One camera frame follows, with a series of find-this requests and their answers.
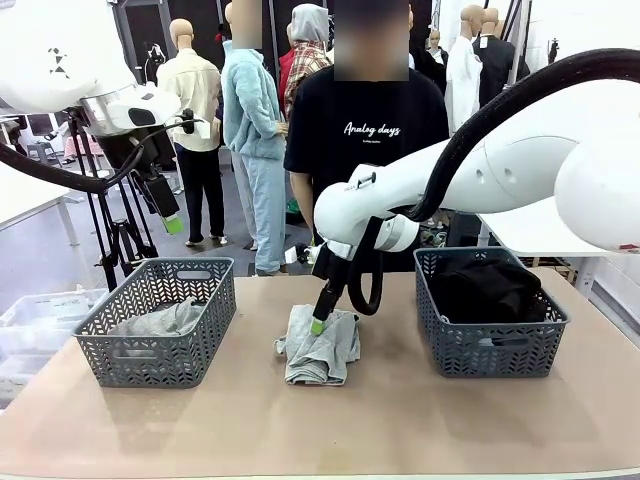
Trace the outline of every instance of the basket rim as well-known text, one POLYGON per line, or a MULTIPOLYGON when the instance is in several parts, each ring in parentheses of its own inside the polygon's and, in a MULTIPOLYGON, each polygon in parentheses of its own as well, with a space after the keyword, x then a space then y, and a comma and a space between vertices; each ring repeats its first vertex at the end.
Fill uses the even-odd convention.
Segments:
POLYGON ((200 324, 200 321, 202 320, 202 317, 205 314, 205 311, 207 310, 207 308, 209 307, 209 305, 211 304, 211 302, 213 301, 213 298, 215 297, 216 293, 218 292, 218 289, 221 287, 222 283, 227 279, 227 277, 231 274, 233 274, 233 265, 235 264, 235 260, 231 257, 203 257, 203 258, 194 258, 194 257, 172 257, 172 258, 151 258, 151 259, 147 259, 144 262, 142 262, 138 268, 136 268, 136 270, 133 272, 133 274, 129 275, 128 278, 125 279, 124 282, 122 282, 120 285, 118 285, 116 287, 116 289, 113 292, 109 292, 109 294, 106 296, 106 298, 104 298, 100 303, 94 305, 94 307, 91 309, 91 311, 87 314, 87 318, 80 323, 78 326, 76 326, 76 328, 73 329, 73 334, 72 336, 78 340, 80 339, 104 339, 104 338, 110 338, 110 339, 122 339, 122 338, 126 338, 127 340, 149 340, 149 339, 171 339, 171 340, 180 340, 180 339, 184 339, 186 337, 188 337, 189 335, 193 334, 194 330, 196 329, 196 327, 200 324), (85 325, 87 325, 90 321, 92 321, 96 315, 96 312, 101 309, 107 302, 109 302, 109 300, 111 299, 112 295, 115 295, 116 293, 121 292, 122 290, 124 290, 127 287, 127 282, 133 278, 137 276, 142 275, 142 272, 144 270, 143 267, 148 266, 148 265, 153 265, 153 264, 158 264, 158 263, 178 263, 178 262, 201 262, 201 261, 224 261, 224 262, 228 262, 228 268, 227 271, 224 273, 224 275, 222 276, 222 278, 220 279, 220 283, 218 283, 218 285, 216 286, 215 290, 213 291, 213 294, 211 295, 211 297, 209 298, 209 300, 207 301, 207 303, 204 305, 204 308, 202 310, 202 313, 200 313, 200 315, 198 316, 198 320, 196 322, 194 322, 193 324, 193 328, 191 330, 189 330, 186 333, 183 333, 182 335, 176 335, 176 336, 122 336, 122 335, 83 335, 78 333, 80 330, 82 330, 84 328, 85 325))
POLYGON ((431 291, 429 290, 429 284, 427 282, 427 278, 424 274, 424 271, 422 270, 422 268, 420 268, 420 264, 418 262, 418 253, 421 252, 430 252, 430 253, 443 253, 443 251, 466 251, 466 252, 472 252, 472 251, 487 251, 487 250, 494 250, 494 251, 503 251, 505 253, 508 253, 515 261, 518 262, 518 264, 522 267, 522 268, 527 268, 524 266, 524 264, 522 263, 522 261, 520 260, 520 258, 518 258, 511 250, 509 250, 508 248, 505 247, 451 247, 451 248, 419 248, 417 250, 415 250, 413 252, 413 258, 415 260, 415 264, 416 267, 418 267, 417 269, 420 271, 420 277, 422 278, 422 283, 427 291, 427 294, 429 295, 429 300, 431 301, 431 304, 433 305, 433 309, 436 313, 437 319, 438 319, 438 323, 442 324, 442 325, 451 325, 451 326, 459 326, 459 327, 478 327, 478 328, 503 328, 503 327, 511 327, 511 328, 516 328, 516 327, 538 327, 540 325, 558 325, 558 326, 564 326, 566 324, 568 324, 569 322, 571 322, 571 317, 567 314, 567 312, 561 308, 558 303, 555 301, 555 299, 549 295, 549 293, 545 290, 545 288, 543 286, 540 287, 540 291, 544 294, 545 299, 549 302, 549 304, 555 308, 558 312, 560 312, 560 314, 564 317, 564 320, 559 320, 557 322, 527 322, 527 323, 446 323, 445 321, 442 320, 442 315, 440 314, 440 310, 438 310, 438 306, 436 305, 436 303, 433 301, 433 297, 431 296, 431 291))

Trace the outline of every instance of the mannequin in white jacket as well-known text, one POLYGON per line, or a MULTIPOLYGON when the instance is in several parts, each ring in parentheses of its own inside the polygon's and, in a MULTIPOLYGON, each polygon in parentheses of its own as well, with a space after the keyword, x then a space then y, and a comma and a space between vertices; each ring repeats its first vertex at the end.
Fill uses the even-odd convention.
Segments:
POLYGON ((484 9, 478 5, 469 5, 462 10, 460 20, 460 36, 449 52, 447 90, 444 97, 451 135, 480 109, 482 62, 473 52, 471 41, 482 30, 484 9))

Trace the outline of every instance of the gray hood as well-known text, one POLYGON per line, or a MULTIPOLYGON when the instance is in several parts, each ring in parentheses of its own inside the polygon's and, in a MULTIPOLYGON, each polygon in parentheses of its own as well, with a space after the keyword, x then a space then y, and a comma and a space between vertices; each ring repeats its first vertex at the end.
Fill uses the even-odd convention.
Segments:
POLYGON ((293 9, 291 39, 294 42, 328 42, 329 10, 313 3, 304 3, 293 9))

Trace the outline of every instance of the gray floor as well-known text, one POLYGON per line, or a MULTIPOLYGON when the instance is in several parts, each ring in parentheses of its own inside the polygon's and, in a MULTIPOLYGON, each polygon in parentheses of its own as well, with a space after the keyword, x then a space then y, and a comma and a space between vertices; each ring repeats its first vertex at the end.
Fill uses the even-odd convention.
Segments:
MULTIPOLYGON (((240 205, 235 177, 229 159, 222 155, 223 187, 225 195, 226 234, 229 244, 213 248, 210 242, 202 247, 189 249, 184 246, 188 231, 175 236, 166 233, 157 215, 146 215, 151 236, 161 257, 223 256, 235 260, 234 274, 242 277, 253 272, 255 254, 244 247, 251 242, 240 205)), ((58 210, 50 208, 16 225, 0 231, 0 313, 24 295, 57 293, 84 288, 106 286, 101 267, 95 267, 100 250, 86 195, 74 192, 71 197, 84 201, 69 203, 68 208, 78 232, 80 246, 71 247, 62 226, 58 210)), ((177 197, 180 216, 188 225, 184 194, 177 197)), ((109 205, 113 218, 124 218, 120 193, 110 192, 109 205)), ((203 234, 207 234, 209 220, 207 208, 203 208, 203 234)), ((287 226, 286 247, 308 242, 306 228, 287 226)), ((308 273, 299 265, 290 268, 293 275, 308 273)), ((118 267, 119 277, 123 276, 118 267)))

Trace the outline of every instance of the brown tabletop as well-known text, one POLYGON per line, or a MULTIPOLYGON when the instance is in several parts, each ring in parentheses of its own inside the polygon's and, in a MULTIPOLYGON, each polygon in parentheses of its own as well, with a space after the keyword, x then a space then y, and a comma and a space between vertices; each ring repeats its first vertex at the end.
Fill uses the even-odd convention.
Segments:
MULTIPOLYGON (((385 277, 344 387, 285 385, 273 341, 312 277, 236 280, 238 313, 204 382, 110 390, 71 340, 0 416, 0 472, 63 478, 594 472, 640 466, 640 355, 551 270, 569 313, 554 370, 448 380, 416 326, 412 274, 385 277)), ((341 308, 348 309, 346 299, 341 308)))

